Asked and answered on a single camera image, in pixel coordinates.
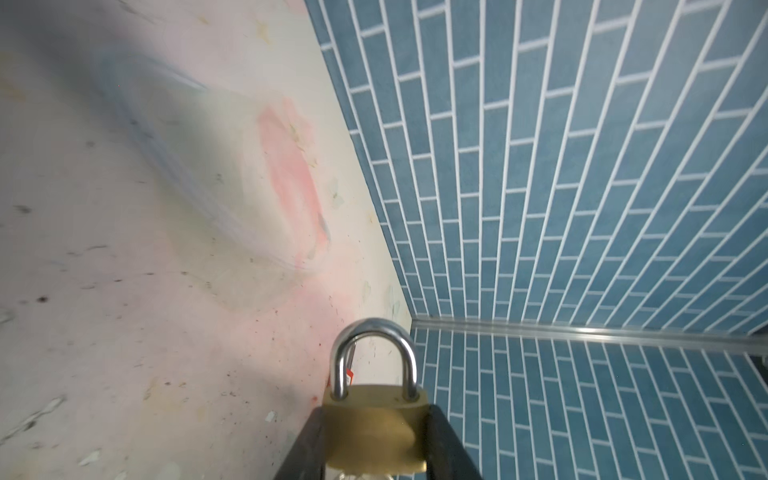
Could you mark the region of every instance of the pink stain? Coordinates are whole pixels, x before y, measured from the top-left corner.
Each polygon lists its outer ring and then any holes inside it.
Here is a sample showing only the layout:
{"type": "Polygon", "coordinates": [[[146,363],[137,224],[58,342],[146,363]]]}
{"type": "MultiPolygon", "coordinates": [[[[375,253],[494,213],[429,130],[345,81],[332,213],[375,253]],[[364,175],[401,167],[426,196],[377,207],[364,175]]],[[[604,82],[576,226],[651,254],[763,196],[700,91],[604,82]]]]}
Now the pink stain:
{"type": "Polygon", "coordinates": [[[289,98],[281,106],[282,115],[270,105],[257,122],[270,183],[296,239],[294,262],[300,267],[326,250],[330,238],[306,161],[305,150],[313,144],[312,129],[289,98]]]}

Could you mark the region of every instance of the blue tiled wall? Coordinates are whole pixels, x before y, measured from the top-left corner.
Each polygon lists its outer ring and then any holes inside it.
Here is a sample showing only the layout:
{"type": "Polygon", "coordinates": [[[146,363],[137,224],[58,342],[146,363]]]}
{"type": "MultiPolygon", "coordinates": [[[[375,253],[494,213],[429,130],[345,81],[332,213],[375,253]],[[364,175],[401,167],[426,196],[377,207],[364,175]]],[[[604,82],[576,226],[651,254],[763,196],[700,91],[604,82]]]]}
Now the blue tiled wall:
{"type": "Polygon", "coordinates": [[[768,324],[768,2],[306,3],[412,313],[768,324]]]}
{"type": "Polygon", "coordinates": [[[768,389],[746,356],[414,337],[423,385],[485,480],[768,478],[768,389]]]}

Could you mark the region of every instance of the padlock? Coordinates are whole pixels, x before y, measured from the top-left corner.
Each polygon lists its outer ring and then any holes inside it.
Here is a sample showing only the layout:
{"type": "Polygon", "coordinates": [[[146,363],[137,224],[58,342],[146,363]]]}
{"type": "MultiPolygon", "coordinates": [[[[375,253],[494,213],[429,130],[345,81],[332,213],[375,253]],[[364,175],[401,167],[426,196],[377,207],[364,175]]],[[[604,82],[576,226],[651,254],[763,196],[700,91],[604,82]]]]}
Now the padlock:
{"type": "Polygon", "coordinates": [[[323,396],[325,457],[347,475],[408,475],[425,472],[429,399],[419,387],[416,356],[408,333],[380,318],[347,326],[331,350],[330,385],[323,396]],[[402,387],[352,385],[345,381],[349,349],[367,336],[382,336],[402,357],[402,387]]]}

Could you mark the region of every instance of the padlock shackle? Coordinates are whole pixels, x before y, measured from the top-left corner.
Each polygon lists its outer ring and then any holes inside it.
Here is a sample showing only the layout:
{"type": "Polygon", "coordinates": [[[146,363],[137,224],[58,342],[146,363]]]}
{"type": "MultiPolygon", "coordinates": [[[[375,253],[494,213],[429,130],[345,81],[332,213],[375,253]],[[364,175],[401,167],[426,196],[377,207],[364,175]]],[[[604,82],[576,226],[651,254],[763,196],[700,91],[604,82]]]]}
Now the padlock shackle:
{"type": "Polygon", "coordinates": [[[414,402],[419,397],[418,372],[413,341],[397,323],[382,318],[358,320],[341,331],[331,349],[331,398],[346,398],[346,358],[349,349],[367,336],[381,336],[394,343],[402,358],[402,397],[414,402]]]}

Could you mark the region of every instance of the white wall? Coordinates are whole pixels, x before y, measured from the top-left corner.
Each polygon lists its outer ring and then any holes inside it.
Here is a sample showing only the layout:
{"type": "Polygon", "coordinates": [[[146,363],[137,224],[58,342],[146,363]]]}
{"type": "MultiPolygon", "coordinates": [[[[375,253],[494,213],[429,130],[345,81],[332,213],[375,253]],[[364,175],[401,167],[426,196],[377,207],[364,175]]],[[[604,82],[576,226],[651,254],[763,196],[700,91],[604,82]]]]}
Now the white wall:
{"type": "Polygon", "coordinates": [[[0,5],[0,478],[270,478],[410,324],[302,3],[0,5]]]}

